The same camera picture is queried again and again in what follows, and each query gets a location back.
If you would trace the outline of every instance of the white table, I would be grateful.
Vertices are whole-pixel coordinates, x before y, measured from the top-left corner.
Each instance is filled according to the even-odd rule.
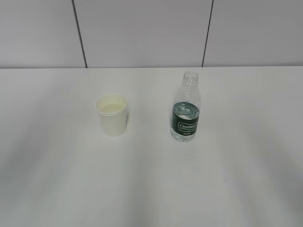
[[[302,227],[303,67],[195,70],[189,143],[169,131],[186,69],[0,70],[0,226]],[[108,92],[129,100],[117,138]]]

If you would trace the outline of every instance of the cup rim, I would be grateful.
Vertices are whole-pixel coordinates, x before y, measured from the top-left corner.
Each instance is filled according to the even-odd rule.
[[[103,97],[105,97],[105,96],[108,96],[108,95],[119,95],[119,96],[121,96],[122,98],[124,98],[125,101],[126,101],[126,104],[125,104],[124,108],[123,108],[122,110],[119,110],[119,111],[113,112],[113,113],[103,113],[103,112],[101,112],[101,111],[97,108],[97,102],[98,102],[101,98],[103,98]],[[102,115],[102,116],[115,116],[115,115],[118,115],[118,114],[122,113],[122,112],[127,108],[127,105],[128,105],[127,99],[126,99],[122,94],[120,94],[120,93],[106,93],[106,94],[104,94],[104,95],[101,95],[101,96],[100,96],[99,98],[97,98],[97,100],[95,101],[95,109],[96,109],[96,110],[98,111],[98,113],[99,113],[100,115]]]

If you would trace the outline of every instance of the water bottle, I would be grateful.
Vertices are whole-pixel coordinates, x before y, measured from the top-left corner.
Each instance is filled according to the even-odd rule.
[[[201,109],[198,78],[197,73],[186,72],[175,96],[170,132],[178,141],[191,141],[196,134]]]

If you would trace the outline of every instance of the white paper cup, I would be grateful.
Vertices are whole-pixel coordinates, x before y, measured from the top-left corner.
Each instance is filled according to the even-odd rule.
[[[126,129],[127,100],[120,94],[105,94],[97,99],[101,128],[109,136],[119,136]]]

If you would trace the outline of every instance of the green bottle label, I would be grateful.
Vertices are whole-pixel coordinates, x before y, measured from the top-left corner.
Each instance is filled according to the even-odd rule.
[[[186,107],[182,107],[182,108],[190,108],[188,105],[192,105],[187,103]],[[197,131],[197,125],[198,125],[198,120],[199,120],[199,112],[197,112],[198,117],[194,118],[194,119],[184,119],[179,117],[176,112],[175,112],[175,108],[173,108],[173,112],[172,112],[172,118],[171,118],[171,126],[172,129],[183,136],[190,136],[195,134],[195,132]]]

